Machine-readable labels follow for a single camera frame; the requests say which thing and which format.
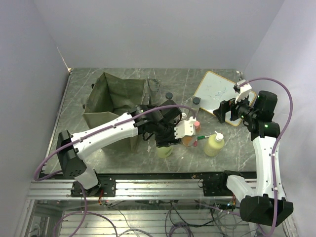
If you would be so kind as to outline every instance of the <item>gray marble tabletop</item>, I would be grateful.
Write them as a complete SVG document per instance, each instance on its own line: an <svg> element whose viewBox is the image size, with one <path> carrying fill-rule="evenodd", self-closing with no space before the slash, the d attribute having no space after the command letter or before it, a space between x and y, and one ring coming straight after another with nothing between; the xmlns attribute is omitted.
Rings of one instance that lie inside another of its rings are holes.
<svg viewBox="0 0 316 237"><path fill-rule="evenodd" d="M70 83L62 106L61 115L52 141L56 148L58 133L69 130L71 133L88 130L82 117L82 99L91 92L103 72L122 79L156 78L161 80L161 93L173 93L177 104L184 104L193 96L207 71L213 71L229 80L237 81L234 70L212 69L112 69L112 68L76 68L73 69ZM220 124L215 116L200 109L197 119L201 122L201 135L224 134L225 146L216 157L208 157L203 152L206 139L199 140L197 147L186 148L182 144L173 148L168 158L158 158L155 140L141 140L136 154L102 149L86 158L87 163L99 173L162 173L162 172L208 172L224 170L255 171L256 159L250 141L250 133L242 124L234 127ZM45 166L45 173L59 170L57 156Z"/></svg>

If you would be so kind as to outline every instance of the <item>black bottle cap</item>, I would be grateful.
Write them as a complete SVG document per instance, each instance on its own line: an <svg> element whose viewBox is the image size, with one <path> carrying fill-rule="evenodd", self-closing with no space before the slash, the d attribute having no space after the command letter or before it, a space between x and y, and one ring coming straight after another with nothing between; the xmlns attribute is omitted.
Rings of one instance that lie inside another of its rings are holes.
<svg viewBox="0 0 316 237"><path fill-rule="evenodd" d="M173 97L173 94L172 94L171 92L167 92L167 93L166 93L166 99L167 99L167 100L171 100L172 97Z"/></svg>
<svg viewBox="0 0 316 237"><path fill-rule="evenodd" d="M198 104L200 104L201 100L197 97L194 97L192 102L193 102L193 104L198 105Z"/></svg>

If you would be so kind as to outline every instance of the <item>wall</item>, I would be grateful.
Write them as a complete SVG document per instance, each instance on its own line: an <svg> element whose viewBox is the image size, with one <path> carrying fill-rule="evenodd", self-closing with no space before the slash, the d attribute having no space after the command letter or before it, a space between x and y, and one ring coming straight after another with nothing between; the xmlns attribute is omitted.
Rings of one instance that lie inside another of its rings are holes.
<svg viewBox="0 0 316 237"><path fill-rule="evenodd" d="M273 77L294 100L293 118L280 145L282 182L294 202L300 236L315 236L316 196L315 91L316 1L285 0L281 10L244 71L246 79ZM288 97L272 82L254 82L256 90L278 95L274 121L285 124Z"/></svg>
<svg viewBox="0 0 316 237"><path fill-rule="evenodd" d="M69 67L243 70L284 0L35 0Z"/></svg>
<svg viewBox="0 0 316 237"><path fill-rule="evenodd" d="M68 70L31 0L0 8L0 236L18 224L43 160Z"/></svg>

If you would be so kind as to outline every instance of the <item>orange bottle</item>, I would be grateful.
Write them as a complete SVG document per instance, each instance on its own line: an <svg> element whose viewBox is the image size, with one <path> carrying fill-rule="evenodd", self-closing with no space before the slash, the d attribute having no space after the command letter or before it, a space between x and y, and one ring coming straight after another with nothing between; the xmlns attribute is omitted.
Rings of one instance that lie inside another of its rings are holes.
<svg viewBox="0 0 316 237"><path fill-rule="evenodd" d="M201 124L200 124L200 122L196 121L194 123L194 127L196 129L195 135L193 135L193 136L185 136L185 137L182 138L182 143L186 147L192 146L194 144L194 142L198 140L198 134L201 131Z"/></svg>

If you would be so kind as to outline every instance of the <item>white wall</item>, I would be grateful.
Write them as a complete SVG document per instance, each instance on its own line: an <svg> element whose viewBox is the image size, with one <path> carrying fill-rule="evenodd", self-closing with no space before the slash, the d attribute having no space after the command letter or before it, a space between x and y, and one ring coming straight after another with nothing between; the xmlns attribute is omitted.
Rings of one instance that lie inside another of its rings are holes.
<svg viewBox="0 0 316 237"><path fill-rule="evenodd" d="M243 70L284 0L35 0L69 67Z"/></svg>
<svg viewBox="0 0 316 237"><path fill-rule="evenodd" d="M68 71L31 0L0 7L0 236L14 234Z"/></svg>
<svg viewBox="0 0 316 237"><path fill-rule="evenodd" d="M285 0L244 71L246 79L273 77L291 91L294 113L280 145L280 168L300 236L315 236L316 206L316 1ZM278 95L274 121L283 125L288 98L273 82L252 86Z"/></svg>

